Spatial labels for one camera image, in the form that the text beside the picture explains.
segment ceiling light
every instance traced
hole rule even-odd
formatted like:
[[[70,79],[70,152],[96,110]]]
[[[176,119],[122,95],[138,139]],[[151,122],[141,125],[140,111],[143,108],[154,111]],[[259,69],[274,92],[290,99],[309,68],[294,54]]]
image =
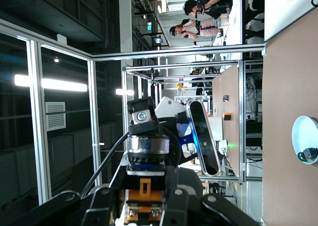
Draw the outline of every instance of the ceiling light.
[[[15,75],[14,83],[17,86],[30,87],[30,78],[27,75]],[[83,83],[75,83],[69,81],[62,81],[57,79],[43,78],[42,87],[48,89],[57,89],[57,90],[67,90],[67,91],[77,91],[77,92],[86,92],[87,85]]]
[[[75,83],[69,81],[62,81],[57,79],[43,78],[42,87],[48,89],[68,90],[77,92],[86,92],[87,85],[83,83]]]
[[[15,75],[14,84],[17,86],[30,87],[30,79],[27,75]]]
[[[121,88],[116,89],[116,94],[117,95],[124,95],[124,90]],[[129,96],[134,96],[134,91],[133,90],[127,90],[127,95]]]

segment wooden table surface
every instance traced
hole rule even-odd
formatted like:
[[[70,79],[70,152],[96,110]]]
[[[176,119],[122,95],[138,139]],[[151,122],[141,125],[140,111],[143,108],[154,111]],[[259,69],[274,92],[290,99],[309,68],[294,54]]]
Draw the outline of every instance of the wooden table surface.
[[[236,175],[239,174],[239,69],[231,66],[212,81],[213,116],[231,113],[231,120],[223,120],[223,136],[228,141],[228,160]],[[223,102],[223,95],[229,96]]]

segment metal bolt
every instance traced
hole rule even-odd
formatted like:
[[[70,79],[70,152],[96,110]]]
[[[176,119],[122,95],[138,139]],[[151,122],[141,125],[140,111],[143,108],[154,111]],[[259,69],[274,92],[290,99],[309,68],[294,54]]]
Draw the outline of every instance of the metal bolt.
[[[153,218],[158,218],[160,214],[160,210],[151,210],[151,216]]]
[[[136,217],[137,211],[136,210],[129,210],[128,215],[132,218]]]
[[[182,190],[180,190],[180,189],[176,189],[176,190],[174,191],[174,193],[175,193],[176,195],[182,195],[182,194],[183,194]]]
[[[214,202],[217,201],[217,198],[215,198],[215,197],[212,196],[212,195],[209,195],[209,196],[208,196],[208,201],[214,203]]]
[[[146,118],[147,118],[147,114],[145,112],[139,112],[137,114],[137,119],[139,121],[144,121],[144,120],[146,120]]]

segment table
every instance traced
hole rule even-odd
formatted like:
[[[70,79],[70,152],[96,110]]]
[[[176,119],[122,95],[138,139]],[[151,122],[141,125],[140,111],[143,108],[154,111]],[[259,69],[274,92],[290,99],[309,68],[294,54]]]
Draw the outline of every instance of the table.
[[[223,136],[228,141],[228,160],[236,175],[239,174],[239,69],[231,66],[219,77],[212,80],[213,117],[223,117],[223,113],[231,113],[231,120],[223,120]],[[223,95],[229,96],[223,102]]]
[[[229,18],[234,18],[235,23],[233,25],[229,25],[228,28],[223,29],[223,37],[216,38],[213,42],[213,46],[222,46],[224,42],[225,35],[227,36],[226,44],[227,45],[238,45],[242,44],[242,0],[233,0],[233,6]],[[241,60],[242,53],[224,53],[220,54],[221,60]],[[221,68],[221,72],[230,66],[225,66]]]
[[[318,165],[300,162],[292,127],[318,119],[318,9],[274,37],[263,71],[263,218],[267,226],[317,225]]]

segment metal frame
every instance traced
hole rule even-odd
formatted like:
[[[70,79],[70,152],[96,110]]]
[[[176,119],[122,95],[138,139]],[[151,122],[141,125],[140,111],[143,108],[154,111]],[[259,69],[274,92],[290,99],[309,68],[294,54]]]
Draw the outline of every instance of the metal frame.
[[[55,50],[63,54],[73,56],[87,61],[88,67],[88,80],[89,80],[89,94],[90,94],[90,113],[91,113],[91,127],[92,127],[92,148],[93,148],[93,161],[94,169],[100,165],[99,156],[99,132],[98,132],[98,113],[97,113],[97,100],[96,100],[96,75],[95,75],[95,62],[97,61],[111,61],[111,60],[125,60],[136,58],[154,58],[161,56],[177,56],[177,55],[194,55],[194,54],[217,54],[217,53],[235,53],[235,52],[251,52],[251,51],[263,51],[265,44],[250,44],[250,45],[234,45],[234,46],[216,46],[216,47],[199,47],[199,48],[187,48],[187,49],[170,49],[170,50],[158,50],[148,52],[128,52],[117,54],[104,54],[104,55],[91,55],[89,53],[77,50],[73,47],[59,43],[55,40],[49,39],[35,32],[29,31],[25,28],[19,27],[12,23],[0,19],[0,33],[18,38],[26,42],[27,46],[27,58],[29,76],[32,78],[32,85],[30,87],[31,96],[31,110],[33,121],[33,134],[35,144],[36,155],[36,168],[37,168],[37,182],[39,192],[39,203],[43,204],[51,198],[51,182],[50,182],[50,167],[48,160],[48,146],[47,146],[47,133],[46,133],[46,118],[44,112],[44,91],[41,87],[42,79],[42,63],[41,63],[41,47]],[[122,88],[124,90],[123,96],[123,123],[125,132],[128,132],[128,112],[126,108],[127,104],[127,74],[136,75],[139,77],[139,83],[141,78],[148,80],[150,89],[150,79],[146,75],[139,74],[136,71],[149,70],[149,69],[171,69],[171,68],[188,68],[188,67],[204,67],[204,66],[221,66],[221,65],[239,65],[240,69],[240,148],[244,145],[244,133],[245,125],[243,121],[244,115],[244,88],[245,88],[245,65],[251,63],[257,63],[257,61],[220,61],[220,62],[206,62],[206,63],[187,63],[176,65],[159,65],[159,66],[145,66],[145,67],[126,67],[122,70]],[[169,79],[179,78],[179,76],[169,76]],[[171,83],[160,82],[160,78],[155,79],[155,82],[159,87],[159,98],[161,99],[161,84]],[[244,161],[245,156],[242,156],[240,160]],[[237,177],[216,177],[217,180],[259,180],[257,177],[246,177],[245,172],[240,171],[239,178]],[[99,184],[101,179],[96,180],[96,184]]]
[[[93,147],[93,165],[94,171],[100,166],[100,142],[99,142],[99,125],[98,125],[98,108],[97,108],[97,87],[96,87],[96,66],[94,61],[88,61],[88,90],[89,90],[89,106],[91,135]],[[95,179],[95,186],[101,185],[102,179],[99,174]]]
[[[138,98],[143,97],[143,86],[142,86],[142,78],[141,76],[137,76],[138,79]]]
[[[35,164],[39,205],[52,198],[48,139],[46,132],[44,90],[41,87],[42,59],[38,42],[26,42],[28,72],[30,77],[30,99],[34,137]]]

